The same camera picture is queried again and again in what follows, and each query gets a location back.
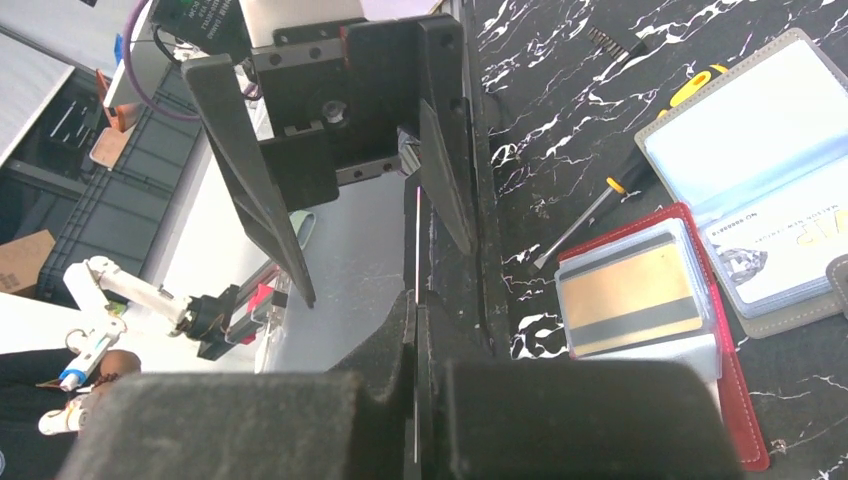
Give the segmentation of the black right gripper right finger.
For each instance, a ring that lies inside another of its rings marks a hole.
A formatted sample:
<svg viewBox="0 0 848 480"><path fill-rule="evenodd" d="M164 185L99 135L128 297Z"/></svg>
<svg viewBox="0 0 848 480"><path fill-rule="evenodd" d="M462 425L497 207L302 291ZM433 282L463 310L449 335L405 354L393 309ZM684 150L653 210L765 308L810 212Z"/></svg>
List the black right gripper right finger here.
<svg viewBox="0 0 848 480"><path fill-rule="evenodd" d="M425 479L738 479L706 385L666 361L511 361L420 296Z"/></svg>

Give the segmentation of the gold card in red holder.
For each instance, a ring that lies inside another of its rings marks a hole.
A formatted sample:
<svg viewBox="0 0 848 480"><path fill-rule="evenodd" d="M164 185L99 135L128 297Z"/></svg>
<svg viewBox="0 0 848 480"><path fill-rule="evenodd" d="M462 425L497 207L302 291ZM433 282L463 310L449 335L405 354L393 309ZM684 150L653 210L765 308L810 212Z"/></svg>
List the gold card in red holder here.
<svg viewBox="0 0 848 480"><path fill-rule="evenodd" d="M569 258L557 282L576 357L713 327L704 282L683 239L673 232L643 232Z"/></svg>

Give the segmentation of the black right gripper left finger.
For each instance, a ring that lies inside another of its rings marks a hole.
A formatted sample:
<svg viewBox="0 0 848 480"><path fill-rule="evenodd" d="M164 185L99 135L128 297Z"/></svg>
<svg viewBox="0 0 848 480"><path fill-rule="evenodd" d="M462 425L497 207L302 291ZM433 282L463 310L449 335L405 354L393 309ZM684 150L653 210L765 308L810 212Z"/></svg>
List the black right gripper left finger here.
<svg viewBox="0 0 848 480"><path fill-rule="evenodd" d="M63 479L400 479L414 295L323 373L140 374L98 404Z"/></svg>

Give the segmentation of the silver VIP card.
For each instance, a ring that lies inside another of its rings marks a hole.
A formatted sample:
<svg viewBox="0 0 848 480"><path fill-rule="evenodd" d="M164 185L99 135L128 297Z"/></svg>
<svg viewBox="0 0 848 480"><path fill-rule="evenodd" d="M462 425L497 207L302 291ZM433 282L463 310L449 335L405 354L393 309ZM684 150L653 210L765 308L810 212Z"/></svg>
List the silver VIP card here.
<svg viewBox="0 0 848 480"><path fill-rule="evenodd" d="M704 230L737 307L748 315L825 291L847 252L847 186L828 174L787 185Z"/></svg>

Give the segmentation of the black yellow screwdriver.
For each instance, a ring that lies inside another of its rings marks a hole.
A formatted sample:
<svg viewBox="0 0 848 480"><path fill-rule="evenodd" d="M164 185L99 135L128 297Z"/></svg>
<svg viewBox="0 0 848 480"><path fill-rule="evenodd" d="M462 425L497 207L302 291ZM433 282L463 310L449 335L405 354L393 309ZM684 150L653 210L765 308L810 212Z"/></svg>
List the black yellow screwdriver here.
<svg viewBox="0 0 848 480"><path fill-rule="evenodd" d="M668 104L659 111L657 119L665 116L670 110L698 93L711 81L727 73L729 68L721 64L711 64L682 85L669 99ZM559 248L587 222L594 213L613 196L627 197L650 177L653 169L648 166L644 155L635 148L627 157L626 162L615 172L606 177L607 187L602 193L575 219L575 221L542 252L528 267L528 273L538 273L559 250Z"/></svg>

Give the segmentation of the red card holder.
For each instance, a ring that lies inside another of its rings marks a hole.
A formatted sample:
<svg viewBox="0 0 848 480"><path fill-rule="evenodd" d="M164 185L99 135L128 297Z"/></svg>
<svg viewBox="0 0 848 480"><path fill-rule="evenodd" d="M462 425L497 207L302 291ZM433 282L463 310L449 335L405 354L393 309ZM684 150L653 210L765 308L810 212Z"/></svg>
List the red card holder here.
<svg viewBox="0 0 848 480"><path fill-rule="evenodd" d="M771 460L735 352L717 280L688 206L674 203L668 208L563 252L558 258L555 274L557 289L557 272L563 261L643 232L660 231L679 235L691 253L696 276L706 287L703 299L713 314L712 329L706 333L673 337L588 357L576 357L572 354L566 333L569 354L574 359L669 360L689 366L714 392L717 407L733 440L742 468L749 472L765 471L770 467ZM559 289L558 299L561 307Z"/></svg>

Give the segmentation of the cardboard box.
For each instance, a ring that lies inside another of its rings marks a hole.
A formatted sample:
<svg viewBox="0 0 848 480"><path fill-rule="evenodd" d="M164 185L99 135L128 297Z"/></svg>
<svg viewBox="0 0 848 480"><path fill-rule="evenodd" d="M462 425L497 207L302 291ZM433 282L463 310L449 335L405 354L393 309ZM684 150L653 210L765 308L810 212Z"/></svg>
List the cardboard box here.
<svg viewBox="0 0 848 480"><path fill-rule="evenodd" d="M1 246L1 292L33 298L38 277L55 240L41 230Z"/></svg>

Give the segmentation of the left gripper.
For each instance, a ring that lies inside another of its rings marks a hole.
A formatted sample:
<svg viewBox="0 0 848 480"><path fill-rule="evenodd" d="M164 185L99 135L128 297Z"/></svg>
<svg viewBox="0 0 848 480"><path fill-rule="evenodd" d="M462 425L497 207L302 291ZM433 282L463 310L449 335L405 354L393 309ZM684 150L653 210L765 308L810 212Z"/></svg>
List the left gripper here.
<svg viewBox="0 0 848 480"><path fill-rule="evenodd" d="M447 14L276 29L251 51L273 131L260 147L230 57L182 64L245 234L309 308L316 292L287 208L334 201L341 186L395 170L401 133L420 143L422 187L455 245L475 252L454 173L464 158L463 39Z"/></svg>

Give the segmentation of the dark card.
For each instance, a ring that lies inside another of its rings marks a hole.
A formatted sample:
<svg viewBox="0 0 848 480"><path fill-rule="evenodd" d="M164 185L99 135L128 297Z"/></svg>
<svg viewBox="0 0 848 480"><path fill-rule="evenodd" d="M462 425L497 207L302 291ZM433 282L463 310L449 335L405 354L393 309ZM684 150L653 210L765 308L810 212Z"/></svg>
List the dark card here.
<svg viewBox="0 0 848 480"><path fill-rule="evenodd" d="M420 468L421 460L421 427L420 427L420 400L419 400L419 380L418 373L419 362L419 330L418 330L418 313L420 305L421 293L421 223L422 223L422 187L418 186L415 191L416 209L414 218L414 305L415 305L415 322L414 322L414 340L415 340L415 365L414 365L414 460L415 464Z"/></svg>

